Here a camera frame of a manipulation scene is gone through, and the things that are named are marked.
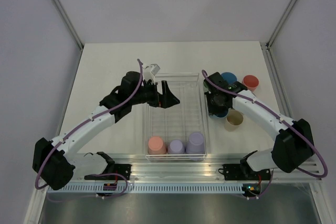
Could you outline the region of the light blue cup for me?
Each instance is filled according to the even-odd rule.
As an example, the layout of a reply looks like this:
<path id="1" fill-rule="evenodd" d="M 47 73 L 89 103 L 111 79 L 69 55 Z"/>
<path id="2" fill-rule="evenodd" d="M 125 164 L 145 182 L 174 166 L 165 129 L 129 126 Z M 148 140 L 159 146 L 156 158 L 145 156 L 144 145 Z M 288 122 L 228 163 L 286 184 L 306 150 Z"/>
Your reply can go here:
<path id="1" fill-rule="evenodd" d="M 227 114 L 228 114 L 228 111 L 225 111 L 224 113 L 213 114 L 212 117 L 225 118 Z"/>

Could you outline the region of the beige cup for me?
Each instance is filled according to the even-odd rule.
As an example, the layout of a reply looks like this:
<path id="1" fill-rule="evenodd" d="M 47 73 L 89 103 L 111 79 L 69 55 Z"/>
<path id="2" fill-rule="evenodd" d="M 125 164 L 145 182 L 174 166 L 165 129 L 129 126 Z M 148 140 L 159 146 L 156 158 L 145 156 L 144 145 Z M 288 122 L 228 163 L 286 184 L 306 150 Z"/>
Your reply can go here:
<path id="1" fill-rule="evenodd" d="M 225 122 L 224 122 L 224 128 L 227 131 L 234 131 L 238 127 L 241 126 L 241 124 L 244 121 L 244 116 L 237 110 L 230 110 L 225 117 Z"/>

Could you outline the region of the pink cup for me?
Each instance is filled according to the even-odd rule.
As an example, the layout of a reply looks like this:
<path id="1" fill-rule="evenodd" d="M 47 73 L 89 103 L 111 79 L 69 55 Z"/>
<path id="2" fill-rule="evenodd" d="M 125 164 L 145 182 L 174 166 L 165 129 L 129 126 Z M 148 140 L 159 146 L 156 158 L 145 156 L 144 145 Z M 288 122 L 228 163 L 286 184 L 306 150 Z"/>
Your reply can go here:
<path id="1" fill-rule="evenodd" d="M 259 79 L 254 75 L 246 75 L 243 78 L 243 85 L 245 85 L 251 92 L 254 92 L 259 86 Z"/>
<path id="2" fill-rule="evenodd" d="M 148 154 L 149 155 L 163 155 L 166 154 L 167 147 L 159 136 L 152 136 L 148 140 Z"/>

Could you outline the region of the small purple cup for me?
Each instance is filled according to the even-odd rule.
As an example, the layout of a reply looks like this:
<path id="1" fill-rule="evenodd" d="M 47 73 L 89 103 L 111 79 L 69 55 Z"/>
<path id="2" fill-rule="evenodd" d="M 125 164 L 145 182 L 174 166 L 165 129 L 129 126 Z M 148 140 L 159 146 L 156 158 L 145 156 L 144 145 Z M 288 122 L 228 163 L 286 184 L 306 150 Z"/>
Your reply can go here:
<path id="1" fill-rule="evenodd" d="M 167 151 L 172 155 L 184 154 L 185 146 L 181 140 L 175 139 L 168 145 Z"/>

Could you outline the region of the pink cup front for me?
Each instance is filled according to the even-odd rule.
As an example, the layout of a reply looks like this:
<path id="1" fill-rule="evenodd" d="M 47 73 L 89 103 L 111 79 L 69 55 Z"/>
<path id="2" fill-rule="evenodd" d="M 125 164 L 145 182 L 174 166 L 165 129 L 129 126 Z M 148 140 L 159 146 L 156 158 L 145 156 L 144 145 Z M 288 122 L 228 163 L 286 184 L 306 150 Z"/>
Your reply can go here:
<path id="1" fill-rule="evenodd" d="M 159 136 L 152 136 L 148 140 L 148 154 L 149 155 L 163 155 L 166 154 L 167 147 Z"/>

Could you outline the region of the large purple cup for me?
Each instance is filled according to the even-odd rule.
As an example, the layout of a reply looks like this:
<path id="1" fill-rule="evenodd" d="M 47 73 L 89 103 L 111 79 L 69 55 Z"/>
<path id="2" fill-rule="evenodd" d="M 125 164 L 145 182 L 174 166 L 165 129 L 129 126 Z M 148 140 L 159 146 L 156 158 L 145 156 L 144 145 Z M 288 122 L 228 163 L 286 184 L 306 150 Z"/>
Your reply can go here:
<path id="1" fill-rule="evenodd" d="M 193 132 L 189 135 L 186 144 L 187 154 L 203 154 L 205 152 L 205 138 L 201 132 Z"/>

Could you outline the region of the green cup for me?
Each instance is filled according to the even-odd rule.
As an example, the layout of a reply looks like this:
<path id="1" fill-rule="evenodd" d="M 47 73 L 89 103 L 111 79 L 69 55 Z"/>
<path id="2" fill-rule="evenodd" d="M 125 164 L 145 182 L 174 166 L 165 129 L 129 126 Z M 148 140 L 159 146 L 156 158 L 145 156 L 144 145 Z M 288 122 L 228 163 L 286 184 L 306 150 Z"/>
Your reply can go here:
<path id="1" fill-rule="evenodd" d="M 207 82 L 206 82 L 206 80 L 203 80 L 203 92 L 206 93 L 208 91 L 209 91 L 209 89 L 208 89 L 208 86 L 207 86 Z"/>

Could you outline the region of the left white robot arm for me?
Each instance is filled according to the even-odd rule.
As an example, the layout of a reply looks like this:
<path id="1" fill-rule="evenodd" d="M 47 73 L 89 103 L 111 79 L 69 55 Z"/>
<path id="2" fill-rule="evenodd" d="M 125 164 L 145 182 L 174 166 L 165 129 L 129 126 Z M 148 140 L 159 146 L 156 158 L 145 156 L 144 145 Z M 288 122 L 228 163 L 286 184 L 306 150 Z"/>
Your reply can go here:
<path id="1" fill-rule="evenodd" d="M 157 88 L 157 83 L 145 80 L 143 73 L 127 72 L 120 85 L 74 129 L 52 140 L 39 139 L 34 147 L 32 164 L 37 174 L 35 188 L 40 190 L 50 186 L 59 190 L 67 185 L 75 170 L 70 162 L 72 157 L 96 135 L 128 115 L 134 105 L 146 103 L 154 108 L 167 109 L 180 103 L 170 91 L 167 81 L 161 82 L 161 91 Z"/>

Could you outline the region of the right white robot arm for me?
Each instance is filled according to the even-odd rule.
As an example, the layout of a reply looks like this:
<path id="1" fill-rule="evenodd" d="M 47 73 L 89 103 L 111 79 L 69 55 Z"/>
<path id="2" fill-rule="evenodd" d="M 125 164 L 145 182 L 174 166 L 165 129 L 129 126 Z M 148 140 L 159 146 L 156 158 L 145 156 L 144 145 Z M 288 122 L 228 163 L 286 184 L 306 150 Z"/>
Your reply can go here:
<path id="1" fill-rule="evenodd" d="M 274 112 L 261 102 L 242 83 L 229 84 L 220 73 L 210 76 L 202 72 L 207 108 L 210 114 L 240 112 L 254 121 L 274 141 L 272 148 L 253 151 L 239 163 L 239 172 L 245 179 L 254 178 L 259 171 L 278 168 L 291 173 L 315 154 L 310 124 Z"/>

